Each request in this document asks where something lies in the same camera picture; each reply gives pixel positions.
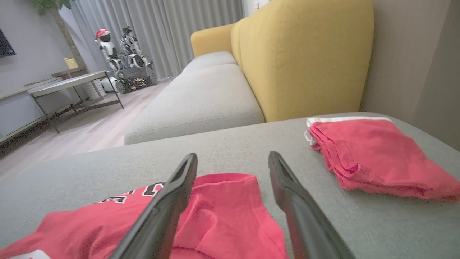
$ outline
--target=potted plant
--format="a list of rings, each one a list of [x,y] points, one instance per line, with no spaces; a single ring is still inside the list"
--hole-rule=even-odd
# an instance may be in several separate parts
[[[70,33],[67,30],[67,27],[65,26],[64,20],[62,19],[61,15],[58,12],[62,8],[62,6],[65,6],[68,9],[70,9],[72,7],[70,4],[70,0],[30,0],[30,1],[34,5],[35,9],[37,10],[40,16],[44,16],[47,12],[51,13],[59,29],[61,30],[61,33],[64,36],[64,39],[66,40],[67,45],[69,46],[78,66],[85,67],[85,62],[83,61],[83,58],[81,57],[80,52],[78,51],[74,40],[70,36]]]

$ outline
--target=white and black robot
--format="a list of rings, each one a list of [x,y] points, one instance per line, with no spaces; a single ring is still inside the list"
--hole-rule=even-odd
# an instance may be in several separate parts
[[[122,69],[121,59],[118,57],[115,44],[110,40],[110,31],[108,29],[100,29],[96,33],[96,42],[100,39],[99,49],[105,58],[105,61],[109,64],[113,72],[120,71]]]
[[[137,68],[144,66],[150,67],[152,62],[149,62],[142,54],[138,39],[135,36],[132,36],[131,33],[132,30],[129,26],[123,28],[123,38],[121,40],[121,44],[127,53],[129,66],[135,66]]]

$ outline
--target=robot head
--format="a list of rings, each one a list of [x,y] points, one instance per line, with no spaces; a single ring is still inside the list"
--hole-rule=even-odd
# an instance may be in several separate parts
[[[101,39],[104,42],[110,42],[110,31],[108,29],[100,29],[96,33],[96,40]]]
[[[126,28],[123,28],[123,34],[124,34],[124,35],[128,35],[128,34],[130,34],[131,32],[132,32],[131,27],[128,26],[128,27],[126,27]]]

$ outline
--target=sofa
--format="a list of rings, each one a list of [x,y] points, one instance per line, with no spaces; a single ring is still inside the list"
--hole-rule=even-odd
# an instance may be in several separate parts
[[[195,58],[128,126],[125,144],[357,112],[373,15],[371,0],[273,0],[195,32]]]
[[[367,112],[339,116],[384,115]],[[460,180],[460,153],[398,119],[428,158]],[[321,153],[304,137],[306,118],[254,124],[143,142],[43,162],[0,182],[0,248],[30,234],[50,212],[74,210],[169,178],[183,157],[198,156],[197,175],[252,174],[263,203],[284,231],[293,258],[284,212],[276,205],[268,168],[279,152],[357,259],[460,258],[460,203],[343,190],[327,171]]]

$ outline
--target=gray seat cushion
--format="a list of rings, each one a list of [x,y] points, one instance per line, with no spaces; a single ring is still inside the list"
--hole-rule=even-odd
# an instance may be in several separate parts
[[[225,64],[237,64],[233,55],[228,51],[218,51],[208,54],[204,54],[194,58],[185,68],[182,70],[183,74],[191,73],[196,70],[207,68],[215,65]]]
[[[217,65],[175,78],[128,126],[125,144],[263,122],[240,67]]]
[[[381,116],[348,113],[350,116]],[[460,179],[460,153],[393,119],[427,157]],[[46,213],[74,210],[119,193],[165,181],[182,158],[198,155],[198,175],[257,176],[262,200],[292,247],[267,165],[278,151],[358,259],[460,258],[460,204],[343,190],[305,140],[305,118],[182,136],[74,155],[36,166],[0,185],[0,247],[30,234]]]

